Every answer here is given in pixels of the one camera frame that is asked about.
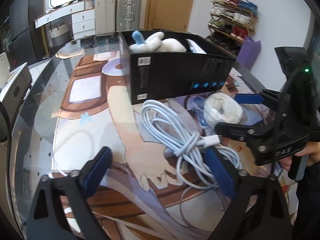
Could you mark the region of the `black cardboard box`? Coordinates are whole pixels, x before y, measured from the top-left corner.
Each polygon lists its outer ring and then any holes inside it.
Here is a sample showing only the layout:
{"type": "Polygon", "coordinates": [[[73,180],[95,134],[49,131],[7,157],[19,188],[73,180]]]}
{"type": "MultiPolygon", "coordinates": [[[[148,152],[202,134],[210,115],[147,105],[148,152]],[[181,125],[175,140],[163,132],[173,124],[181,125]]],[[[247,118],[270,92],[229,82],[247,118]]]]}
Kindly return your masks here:
{"type": "Polygon", "coordinates": [[[187,51],[131,53],[132,33],[119,33],[120,63],[133,105],[149,99],[213,92],[223,87],[234,58],[198,35],[166,31],[164,37],[179,40],[187,51]],[[195,41],[206,54],[192,53],[186,39],[195,41]]]}

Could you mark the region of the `grey side table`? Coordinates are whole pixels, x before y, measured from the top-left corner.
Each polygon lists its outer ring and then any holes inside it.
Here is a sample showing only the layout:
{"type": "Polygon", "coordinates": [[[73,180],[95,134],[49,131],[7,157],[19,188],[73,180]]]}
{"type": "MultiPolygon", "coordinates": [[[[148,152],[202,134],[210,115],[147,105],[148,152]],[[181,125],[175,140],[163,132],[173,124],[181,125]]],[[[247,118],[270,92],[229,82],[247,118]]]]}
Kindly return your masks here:
{"type": "Polygon", "coordinates": [[[10,71],[6,53],[1,53],[1,103],[5,107],[10,120],[10,128],[14,127],[20,106],[31,87],[32,77],[25,62],[10,71]]]}

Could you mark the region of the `silver suitcase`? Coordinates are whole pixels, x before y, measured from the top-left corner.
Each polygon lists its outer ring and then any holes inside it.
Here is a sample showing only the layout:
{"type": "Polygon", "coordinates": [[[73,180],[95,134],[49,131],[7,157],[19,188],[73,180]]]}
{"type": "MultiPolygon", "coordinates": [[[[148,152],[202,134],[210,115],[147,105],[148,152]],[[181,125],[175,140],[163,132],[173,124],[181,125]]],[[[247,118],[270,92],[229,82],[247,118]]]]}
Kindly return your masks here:
{"type": "Polygon", "coordinates": [[[141,0],[117,0],[116,30],[139,29],[141,0]]]}

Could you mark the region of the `wooden door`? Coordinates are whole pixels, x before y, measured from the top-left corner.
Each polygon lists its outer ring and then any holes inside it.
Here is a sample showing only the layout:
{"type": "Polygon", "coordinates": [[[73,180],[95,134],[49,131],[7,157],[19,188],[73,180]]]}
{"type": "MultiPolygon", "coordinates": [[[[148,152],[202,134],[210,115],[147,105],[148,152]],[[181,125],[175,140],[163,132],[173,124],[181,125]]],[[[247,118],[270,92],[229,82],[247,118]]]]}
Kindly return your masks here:
{"type": "Polygon", "coordinates": [[[186,32],[194,0],[146,0],[144,29],[186,32]]]}

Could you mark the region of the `purple paper bag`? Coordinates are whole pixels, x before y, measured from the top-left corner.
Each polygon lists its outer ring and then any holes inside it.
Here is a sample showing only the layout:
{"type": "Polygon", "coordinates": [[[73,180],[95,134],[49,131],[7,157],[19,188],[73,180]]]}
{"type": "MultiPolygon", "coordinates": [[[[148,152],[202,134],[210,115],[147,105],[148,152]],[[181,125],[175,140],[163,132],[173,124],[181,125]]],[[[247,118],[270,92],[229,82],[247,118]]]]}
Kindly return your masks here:
{"type": "Polygon", "coordinates": [[[236,57],[236,62],[247,70],[251,70],[261,51],[261,41],[246,37],[236,57]]]}

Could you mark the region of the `white suitcase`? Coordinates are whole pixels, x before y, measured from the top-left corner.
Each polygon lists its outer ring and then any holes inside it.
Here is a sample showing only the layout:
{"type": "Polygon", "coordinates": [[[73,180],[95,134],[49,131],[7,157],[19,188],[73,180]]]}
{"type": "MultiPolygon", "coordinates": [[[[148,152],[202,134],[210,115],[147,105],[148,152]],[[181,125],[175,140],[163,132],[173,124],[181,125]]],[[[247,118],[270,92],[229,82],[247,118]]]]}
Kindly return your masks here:
{"type": "Polygon", "coordinates": [[[94,15],[96,34],[116,31],[116,0],[95,0],[94,15]]]}

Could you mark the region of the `white desk with drawers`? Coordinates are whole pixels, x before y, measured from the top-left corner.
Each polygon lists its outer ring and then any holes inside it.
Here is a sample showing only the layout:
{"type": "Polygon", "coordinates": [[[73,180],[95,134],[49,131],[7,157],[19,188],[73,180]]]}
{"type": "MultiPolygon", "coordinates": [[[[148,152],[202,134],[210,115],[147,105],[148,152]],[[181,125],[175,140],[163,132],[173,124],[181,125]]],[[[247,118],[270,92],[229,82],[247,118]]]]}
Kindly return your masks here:
{"type": "Polygon", "coordinates": [[[68,23],[75,40],[95,35],[95,11],[93,0],[83,0],[52,10],[35,21],[38,29],[47,24],[68,23]]]}

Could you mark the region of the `woven laundry basket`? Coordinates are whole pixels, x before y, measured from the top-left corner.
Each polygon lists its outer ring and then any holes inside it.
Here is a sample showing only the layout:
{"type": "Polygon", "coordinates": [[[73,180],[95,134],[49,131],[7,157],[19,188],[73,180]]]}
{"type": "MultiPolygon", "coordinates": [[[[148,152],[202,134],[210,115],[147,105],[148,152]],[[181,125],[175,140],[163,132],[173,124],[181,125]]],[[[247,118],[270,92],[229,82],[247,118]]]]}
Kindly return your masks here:
{"type": "Polygon", "coordinates": [[[61,23],[60,26],[51,25],[49,28],[49,36],[53,47],[58,47],[66,44],[71,40],[69,25],[61,23]]]}

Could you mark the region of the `black refrigerator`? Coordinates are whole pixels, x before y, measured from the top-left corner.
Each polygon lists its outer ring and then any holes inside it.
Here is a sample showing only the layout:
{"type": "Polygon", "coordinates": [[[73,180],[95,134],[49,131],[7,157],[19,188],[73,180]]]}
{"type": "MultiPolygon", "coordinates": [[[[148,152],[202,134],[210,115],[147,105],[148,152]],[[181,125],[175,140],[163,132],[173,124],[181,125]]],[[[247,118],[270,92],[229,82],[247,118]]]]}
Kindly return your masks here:
{"type": "Polygon", "coordinates": [[[11,68],[41,60],[45,52],[35,20],[44,13],[44,0],[14,0],[1,23],[1,49],[11,68]]]}

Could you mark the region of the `anime printed desk mat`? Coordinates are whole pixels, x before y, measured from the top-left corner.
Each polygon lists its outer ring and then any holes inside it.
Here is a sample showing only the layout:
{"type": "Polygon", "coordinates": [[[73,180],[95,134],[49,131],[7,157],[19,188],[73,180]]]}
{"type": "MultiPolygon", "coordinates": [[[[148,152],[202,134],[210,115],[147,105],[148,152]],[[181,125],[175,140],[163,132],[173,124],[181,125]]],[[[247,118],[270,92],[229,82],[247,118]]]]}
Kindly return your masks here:
{"type": "Polygon", "coordinates": [[[106,146],[113,163],[88,205],[111,239],[207,239],[229,198],[209,189],[144,128],[127,94],[118,52],[64,59],[52,171],[66,176],[106,146]]]}

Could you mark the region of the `white plush toy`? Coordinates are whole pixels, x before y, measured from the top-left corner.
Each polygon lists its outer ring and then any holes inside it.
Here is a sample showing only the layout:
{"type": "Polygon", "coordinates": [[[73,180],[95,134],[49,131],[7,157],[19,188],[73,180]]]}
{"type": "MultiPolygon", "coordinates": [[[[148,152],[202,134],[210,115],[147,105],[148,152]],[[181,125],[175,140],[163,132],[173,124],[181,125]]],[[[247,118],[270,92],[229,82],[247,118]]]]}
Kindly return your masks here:
{"type": "Polygon", "coordinates": [[[185,53],[187,49],[181,42],[175,38],[164,39],[164,33],[158,31],[150,35],[147,39],[144,38],[140,31],[134,31],[132,38],[135,44],[129,46],[131,53],[185,53]]]}

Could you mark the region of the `shoe rack with shoes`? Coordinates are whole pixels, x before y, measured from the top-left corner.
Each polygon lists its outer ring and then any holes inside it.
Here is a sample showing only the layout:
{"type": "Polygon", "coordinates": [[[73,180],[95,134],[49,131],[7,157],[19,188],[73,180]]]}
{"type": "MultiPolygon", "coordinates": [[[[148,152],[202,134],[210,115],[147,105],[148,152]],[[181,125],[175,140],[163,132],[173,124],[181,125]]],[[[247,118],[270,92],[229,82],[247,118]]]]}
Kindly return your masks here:
{"type": "Polygon", "coordinates": [[[237,57],[245,39],[255,33],[258,6],[249,0],[210,0],[210,34],[206,39],[237,57]]]}

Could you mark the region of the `white packet in box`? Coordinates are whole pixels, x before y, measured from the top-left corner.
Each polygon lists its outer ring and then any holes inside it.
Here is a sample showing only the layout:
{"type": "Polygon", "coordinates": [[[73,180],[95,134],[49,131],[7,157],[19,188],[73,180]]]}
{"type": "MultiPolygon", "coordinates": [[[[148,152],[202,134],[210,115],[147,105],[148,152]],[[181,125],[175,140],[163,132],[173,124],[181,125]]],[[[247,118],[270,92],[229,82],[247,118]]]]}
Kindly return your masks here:
{"type": "Polygon", "coordinates": [[[192,53],[195,54],[206,54],[206,52],[193,40],[191,39],[186,39],[186,41],[189,44],[189,48],[192,53]]]}

